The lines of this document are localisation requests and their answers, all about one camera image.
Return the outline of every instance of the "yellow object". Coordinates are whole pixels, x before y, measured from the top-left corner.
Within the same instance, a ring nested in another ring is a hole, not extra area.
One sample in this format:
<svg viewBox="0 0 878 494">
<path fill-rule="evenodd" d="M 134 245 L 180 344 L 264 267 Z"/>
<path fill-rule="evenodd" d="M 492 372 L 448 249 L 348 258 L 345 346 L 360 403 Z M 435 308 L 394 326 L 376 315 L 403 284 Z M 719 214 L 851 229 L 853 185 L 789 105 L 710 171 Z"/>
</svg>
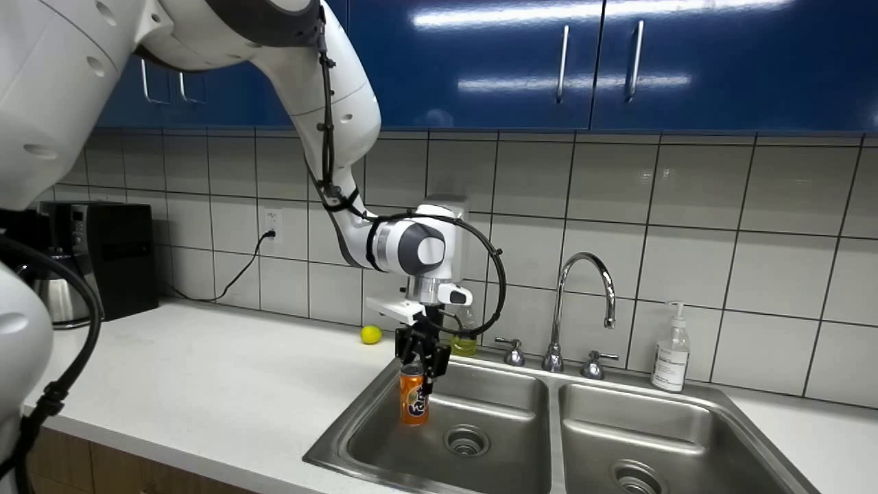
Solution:
<svg viewBox="0 0 878 494">
<path fill-rule="evenodd" d="M 361 346 L 376 346 L 381 337 L 383 337 L 383 332 L 381 332 L 381 326 L 376 326 L 376 325 L 365 325 L 365 326 L 360 330 Z"/>
<path fill-rule="evenodd" d="M 475 337 L 453 336 L 448 344 L 449 344 L 449 351 L 459 354 L 459 358 L 473 358 L 478 351 L 478 340 Z"/>
</svg>

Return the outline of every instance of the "cabinet door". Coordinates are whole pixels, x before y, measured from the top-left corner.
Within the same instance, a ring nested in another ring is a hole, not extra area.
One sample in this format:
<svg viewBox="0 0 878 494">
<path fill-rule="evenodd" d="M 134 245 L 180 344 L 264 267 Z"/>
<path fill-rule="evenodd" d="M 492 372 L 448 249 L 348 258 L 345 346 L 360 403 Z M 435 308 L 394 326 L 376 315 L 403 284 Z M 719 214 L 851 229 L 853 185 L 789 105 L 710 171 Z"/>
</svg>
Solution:
<svg viewBox="0 0 878 494">
<path fill-rule="evenodd" d="M 169 107 L 169 71 L 141 57 L 128 57 L 99 126 L 158 130 Z"/>
<path fill-rule="evenodd" d="M 357 0 L 386 130 L 584 130 L 597 0 Z"/>
<path fill-rule="evenodd" d="M 876 19 L 862 0 L 606 0 L 593 130 L 878 130 Z"/>
<path fill-rule="evenodd" d="M 90 494 L 87 443 L 42 431 L 28 473 L 39 494 Z"/>
<path fill-rule="evenodd" d="M 90 444 L 92 494 L 243 494 L 226 483 Z"/>
<path fill-rule="evenodd" d="M 169 130 L 252 130 L 287 126 L 269 79 L 249 64 L 173 74 Z"/>
</svg>

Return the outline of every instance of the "soap dispenser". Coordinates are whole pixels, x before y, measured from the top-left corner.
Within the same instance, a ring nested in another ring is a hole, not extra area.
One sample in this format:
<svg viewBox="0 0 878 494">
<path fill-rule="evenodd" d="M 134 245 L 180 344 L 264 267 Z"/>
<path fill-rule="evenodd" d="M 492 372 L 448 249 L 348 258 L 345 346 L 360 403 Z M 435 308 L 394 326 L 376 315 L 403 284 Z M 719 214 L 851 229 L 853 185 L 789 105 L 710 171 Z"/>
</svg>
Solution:
<svg viewBox="0 0 878 494">
<path fill-rule="evenodd" d="M 684 321 L 684 303 L 676 303 L 676 318 L 669 337 L 658 340 L 654 385 L 669 394 L 680 394 L 688 367 L 688 336 Z"/>
</svg>

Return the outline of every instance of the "double sink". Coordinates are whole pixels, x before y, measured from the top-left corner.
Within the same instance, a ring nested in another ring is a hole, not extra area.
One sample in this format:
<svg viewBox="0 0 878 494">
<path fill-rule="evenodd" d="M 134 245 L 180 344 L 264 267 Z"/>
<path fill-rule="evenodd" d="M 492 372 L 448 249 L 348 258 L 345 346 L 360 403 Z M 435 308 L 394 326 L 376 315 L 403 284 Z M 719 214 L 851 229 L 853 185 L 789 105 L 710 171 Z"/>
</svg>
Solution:
<svg viewBox="0 0 878 494">
<path fill-rule="evenodd" d="M 397 366 L 305 457 L 403 492 L 815 494 L 719 391 L 453 361 L 431 420 L 397 420 Z"/>
</svg>

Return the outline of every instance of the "orange object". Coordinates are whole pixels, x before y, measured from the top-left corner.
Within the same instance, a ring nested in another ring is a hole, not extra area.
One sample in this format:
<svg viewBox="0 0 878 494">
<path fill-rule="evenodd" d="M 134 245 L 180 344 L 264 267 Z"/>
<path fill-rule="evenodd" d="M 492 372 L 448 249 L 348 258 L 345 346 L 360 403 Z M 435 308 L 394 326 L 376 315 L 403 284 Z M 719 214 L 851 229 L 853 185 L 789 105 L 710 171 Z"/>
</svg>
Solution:
<svg viewBox="0 0 878 494">
<path fill-rule="evenodd" d="M 420 395 L 423 373 L 414 366 L 401 372 L 401 422 L 423 425 L 427 422 L 427 398 Z"/>
</svg>

